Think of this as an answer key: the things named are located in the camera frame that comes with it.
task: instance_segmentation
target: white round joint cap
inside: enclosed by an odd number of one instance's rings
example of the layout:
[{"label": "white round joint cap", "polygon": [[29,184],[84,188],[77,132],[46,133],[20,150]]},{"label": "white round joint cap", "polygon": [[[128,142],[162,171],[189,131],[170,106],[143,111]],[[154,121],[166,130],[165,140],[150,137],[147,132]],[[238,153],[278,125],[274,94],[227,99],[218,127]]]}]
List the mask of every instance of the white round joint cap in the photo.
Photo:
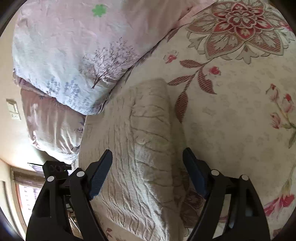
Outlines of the white round joint cap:
[{"label": "white round joint cap", "polygon": [[247,175],[242,175],[242,179],[245,180],[245,181],[248,181],[249,177]]},{"label": "white round joint cap", "polygon": [[211,171],[211,174],[212,174],[213,176],[219,176],[220,172],[217,171],[217,170],[212,170],[212,171]]},{"label": "white round joint cap", "polygon": [[76,176],[77,177],[83,177],[84,176],[84,172],[83,171],[77,172],[76,173]]},{"label": "white round joint cap", "polygon": [[50,176],[47,178],[47,181],[52,182],[54,180],[54,176]]}]

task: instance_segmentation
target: wall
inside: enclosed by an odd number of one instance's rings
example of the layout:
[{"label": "wall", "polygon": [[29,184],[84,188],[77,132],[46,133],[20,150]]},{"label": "wall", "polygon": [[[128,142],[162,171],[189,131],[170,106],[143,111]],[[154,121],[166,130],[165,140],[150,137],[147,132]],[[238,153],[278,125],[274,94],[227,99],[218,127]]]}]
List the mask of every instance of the wall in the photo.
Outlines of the wall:
[{"label": "wall", "polygon": [[17,211],[15,209],[13,195],[12,195],[12,181],[10,177],[10,166],[0,160],[0,182],[2,184],[2,181],[5,182],[6,190],[3,190],[3,188],[0,188],[0,205],[1,209],[3,210],[3,213],[5,214],[8,221],[11,223],[11,225],[17,229],[23,239],[25,239],[25,232],[24,229],[20,223],[20,220],[17,215]]},{"label": "wall", "polygon": [[[43,164],[51,159],[29,143],[27,126],[22,110],[20,88],[12,81],[12,36],[16,15],[0,37],[0,159],[9,165],[32,170],[27,164]],[[17,102],[21,121],[12,120],[7,110],[6,99]]]}]

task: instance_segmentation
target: green clover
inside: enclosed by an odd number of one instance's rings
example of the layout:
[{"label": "green clover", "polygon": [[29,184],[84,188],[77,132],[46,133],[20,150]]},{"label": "green clover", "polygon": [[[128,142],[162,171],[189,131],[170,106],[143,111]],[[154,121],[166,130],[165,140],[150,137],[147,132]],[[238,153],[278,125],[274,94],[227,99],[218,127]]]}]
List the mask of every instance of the green clover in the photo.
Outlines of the green clover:
[{"label": "green clover", "polygon": [[96,5],[95,8],[92,10],[92,12],[94,13],[94,17],[95,16],[99,16],[101,17],[103,14],[106,13],[106,9],[107,9],[107,6],[104,5],[104,4],[100,4],[100,5]]}]

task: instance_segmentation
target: pillow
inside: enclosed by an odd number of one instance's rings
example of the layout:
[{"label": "pillow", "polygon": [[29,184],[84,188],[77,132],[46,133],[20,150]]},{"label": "pillow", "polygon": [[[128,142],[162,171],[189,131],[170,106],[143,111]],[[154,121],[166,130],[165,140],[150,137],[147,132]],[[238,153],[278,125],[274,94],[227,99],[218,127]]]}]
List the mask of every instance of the pillow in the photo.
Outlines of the pillow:
[{"label": "pillow", "polygon": [[15,26],[15,72],[58,102],[97,114],[126,70],[199,2],[214,0],[28,0]]},{"label": "pillow", "polygon": [[55,98],[26,89],[20,93],[32,144],[70,164],[78,155],[85,116]]}]

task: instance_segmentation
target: electrical outlet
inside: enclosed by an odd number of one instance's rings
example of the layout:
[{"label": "electrical outlet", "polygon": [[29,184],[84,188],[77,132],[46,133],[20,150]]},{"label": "electrical outlet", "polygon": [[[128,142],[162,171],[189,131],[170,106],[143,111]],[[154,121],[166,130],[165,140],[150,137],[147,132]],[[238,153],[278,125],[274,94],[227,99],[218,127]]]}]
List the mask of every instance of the electrical outlet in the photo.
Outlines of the electrical outlet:
[{"label": "electrical outlet", "polygon": [[19,120],[20,121],[20,114],[19,113],[15,113],[15,112],[9,112],[10,116],[13,120]]}]

